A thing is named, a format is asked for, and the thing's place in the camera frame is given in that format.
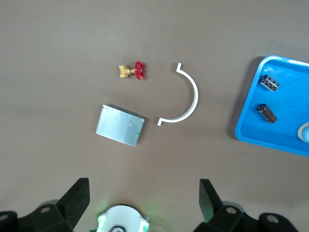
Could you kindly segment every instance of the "white c-shaped plastic part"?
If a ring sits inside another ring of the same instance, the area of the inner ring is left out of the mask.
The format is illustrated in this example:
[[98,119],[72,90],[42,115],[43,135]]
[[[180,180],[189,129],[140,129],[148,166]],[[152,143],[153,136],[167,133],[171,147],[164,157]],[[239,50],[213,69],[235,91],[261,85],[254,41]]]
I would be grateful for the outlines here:
[[193,98],[193,102],[192,105],[190,106],[190,108],[188,109],[187,112],[185,112],[183,115],[176,117],[176,118],[159,118],[158,121],[158,126],[161,126],[162,122],[180,122],[185,120],[187,117],[189,117],[193,111],[195,110],[196,106],[197,106],[197,101],[198,101],[198,90],[197,90],[197,85],[195,84],[194,80],[192,79],[192,77],[190,77],[189,74],[187,74],[186,72],[182,71],[181,68],[182,64],[178,63],[176,72],[184,75],[186,78],[189,79],[189,81],[191,82],[192,86],[193,86],[193,90],[194,90],[194,98]]

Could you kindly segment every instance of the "metal box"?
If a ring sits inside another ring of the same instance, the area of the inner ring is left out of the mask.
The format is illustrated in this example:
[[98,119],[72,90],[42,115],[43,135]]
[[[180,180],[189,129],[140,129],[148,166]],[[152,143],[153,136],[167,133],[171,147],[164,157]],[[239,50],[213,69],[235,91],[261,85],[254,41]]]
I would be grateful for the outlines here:
[[116,105],[103,105],[96,133],[130,146],[136,146],[145,119]]

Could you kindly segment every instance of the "blue plastic tray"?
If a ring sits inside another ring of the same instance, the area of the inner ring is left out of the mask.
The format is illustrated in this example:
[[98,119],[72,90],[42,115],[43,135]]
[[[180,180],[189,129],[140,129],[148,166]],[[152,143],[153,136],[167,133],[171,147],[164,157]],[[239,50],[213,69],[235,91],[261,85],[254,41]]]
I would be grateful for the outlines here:
[[[280,86],[271,92],[259,83],[269,75]],[[256,110],[265,103],[277,121],[268,124]],[[243,142],[292,152],[309,157],[309,143],[297,136],[299,127],[309,122],[309,64],[269,56],[259,64],[236,129]]]

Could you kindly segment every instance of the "capacitor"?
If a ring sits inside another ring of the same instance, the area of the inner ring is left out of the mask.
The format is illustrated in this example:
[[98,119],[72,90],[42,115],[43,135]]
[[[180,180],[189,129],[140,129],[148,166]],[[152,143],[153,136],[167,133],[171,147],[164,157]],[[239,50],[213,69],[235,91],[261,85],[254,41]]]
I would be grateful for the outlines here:
[[274,113],[268,108],[266,104],[260,104],[257,107],[257,111],[260,113],[260,115],[266,120],[267,123],[272,124],[277,121],[277,117],[274,115]]
[[268,75],[264,75],[261,80],[260,80],[260,84],[262,86],[264,86],[265,88],[267,88],[268,90],[274,92],[275,90],[277,90],[279,88],[279,83],[277,81],[275,81],[274,79],[272,79],[270,76]]

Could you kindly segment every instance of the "red valve handle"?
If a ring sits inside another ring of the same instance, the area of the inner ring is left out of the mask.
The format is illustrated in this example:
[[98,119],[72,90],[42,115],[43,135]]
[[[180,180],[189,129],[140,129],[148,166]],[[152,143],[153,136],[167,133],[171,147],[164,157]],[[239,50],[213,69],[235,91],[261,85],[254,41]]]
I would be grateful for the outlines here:
[[144,78],[144,76],[145,76],[145,65],[143,64],[143,62],[137,61],[135,63],[134,70],[135,70],[135,75],[136,75],[137,79],[141,80],[141,79]]

